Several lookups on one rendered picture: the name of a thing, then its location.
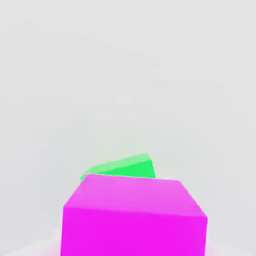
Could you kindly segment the small magenta cube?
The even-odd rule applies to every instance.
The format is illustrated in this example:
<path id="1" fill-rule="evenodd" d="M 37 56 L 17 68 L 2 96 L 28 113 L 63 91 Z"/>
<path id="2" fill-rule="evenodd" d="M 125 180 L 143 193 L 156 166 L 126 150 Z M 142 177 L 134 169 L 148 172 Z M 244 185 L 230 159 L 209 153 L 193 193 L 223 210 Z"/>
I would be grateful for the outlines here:
<path id="1" fill-rule="evenodd" d="M 207 224 L 178 180 L 88 174 L 63 207 L 60 256 L 205 256 Z"/>

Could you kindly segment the small green cube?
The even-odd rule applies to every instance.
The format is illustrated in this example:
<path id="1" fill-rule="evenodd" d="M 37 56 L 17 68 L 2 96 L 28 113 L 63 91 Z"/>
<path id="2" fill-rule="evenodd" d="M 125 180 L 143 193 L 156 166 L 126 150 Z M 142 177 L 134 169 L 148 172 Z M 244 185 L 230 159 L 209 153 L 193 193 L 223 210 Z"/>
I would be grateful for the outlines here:
<path id="1" fill-rule="evenodd" d="M 83 181 L 87 174 L 156 178 L 153 162 L 147 153 L 94 165 L 86 170 L 79 180 Z"/>

